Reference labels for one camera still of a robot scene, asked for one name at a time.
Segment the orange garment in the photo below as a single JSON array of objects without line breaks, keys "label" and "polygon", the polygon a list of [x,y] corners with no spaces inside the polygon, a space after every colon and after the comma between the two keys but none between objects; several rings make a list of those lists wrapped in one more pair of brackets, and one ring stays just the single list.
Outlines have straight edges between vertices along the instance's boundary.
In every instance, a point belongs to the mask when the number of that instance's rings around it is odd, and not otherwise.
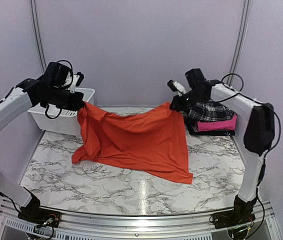
[{"label": "orange garment", "polygon": [[78,111],[77,121],[83,145],[72,155],[73,164],[92,161],[192,183],[184,118],[170,110],[170,103],[120,116],[87,102]]}]

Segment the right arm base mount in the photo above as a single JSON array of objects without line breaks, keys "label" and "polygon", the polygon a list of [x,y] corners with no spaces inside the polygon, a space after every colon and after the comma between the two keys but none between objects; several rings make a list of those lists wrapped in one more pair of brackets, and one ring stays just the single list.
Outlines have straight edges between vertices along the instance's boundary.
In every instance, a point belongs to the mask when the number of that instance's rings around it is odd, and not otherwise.
[{"label": "right arm base mount", "polygon": [[249,211],[244,215],[236,215],[234,210],[227,210],[213,213],[209,221],[214,225],[215,229],[223,229],[252,223],[256,219],[255,212]]}]

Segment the black white plaid skirt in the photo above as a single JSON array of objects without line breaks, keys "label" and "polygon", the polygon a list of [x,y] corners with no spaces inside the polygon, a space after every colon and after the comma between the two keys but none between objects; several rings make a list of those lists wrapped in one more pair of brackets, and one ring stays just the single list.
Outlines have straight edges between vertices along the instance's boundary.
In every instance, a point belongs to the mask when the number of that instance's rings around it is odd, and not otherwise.
[{"label": "black white plaid skirt", "polygon": [[197,122],[221,122],[231,120],[235,112],[214,101],[197,102],[181,111],[182,116]]}]

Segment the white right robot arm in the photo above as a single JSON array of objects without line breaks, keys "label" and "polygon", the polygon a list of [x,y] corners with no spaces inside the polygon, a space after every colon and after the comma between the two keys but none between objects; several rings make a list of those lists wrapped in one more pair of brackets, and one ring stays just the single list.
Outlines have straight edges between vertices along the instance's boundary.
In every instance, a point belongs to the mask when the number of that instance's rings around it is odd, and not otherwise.
[{"label": "white right robot arm", "polygon": [[197,102],[216,102],[232,110],[238,117],[235,139],[241,151],[245,170],[241,187],[234,199],[233,209],[226,216],[240,224],[252,213],[258,197],[258,188],[265,176],[267,154],[274,148],[275,112],[270,103],[262,103],[235,90],[219,80],[200,79],[190,91],[178,81],[167,83],[173,97],[170,109],[186,111]]}]

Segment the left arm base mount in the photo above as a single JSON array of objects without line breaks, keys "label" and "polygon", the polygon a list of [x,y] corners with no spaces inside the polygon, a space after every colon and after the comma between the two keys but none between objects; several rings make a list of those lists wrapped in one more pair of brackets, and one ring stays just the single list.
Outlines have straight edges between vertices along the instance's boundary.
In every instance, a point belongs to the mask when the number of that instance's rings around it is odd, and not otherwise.
[{"label": "left arm base mount", "polygon": [[61,220],[61,213],[55,210],[40,208],[39,211],[36,212],[36,216],[31,216],[25,211],[22,211],[21,213],[18,213],[17,217],[19,219],[35,223],[40,227],[50,226],[57,228]]}]

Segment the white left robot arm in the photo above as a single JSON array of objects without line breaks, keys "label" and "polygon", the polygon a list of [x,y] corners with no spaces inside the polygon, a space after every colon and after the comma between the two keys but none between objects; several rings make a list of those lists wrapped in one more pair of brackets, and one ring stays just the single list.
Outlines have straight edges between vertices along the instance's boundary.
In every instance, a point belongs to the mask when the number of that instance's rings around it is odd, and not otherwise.
[{"label": "white left robot arm", "polygon": [[[61,110],[78,111],[84,107],[84,94],[61,87],[48,86],[38,79],[25,79],[0,100],[0,131],[30,108],[38,104],[54,105]],[[0,170],[0,194],[24,208],[24,213],[33,222],[45,218],[39,199]]]}]

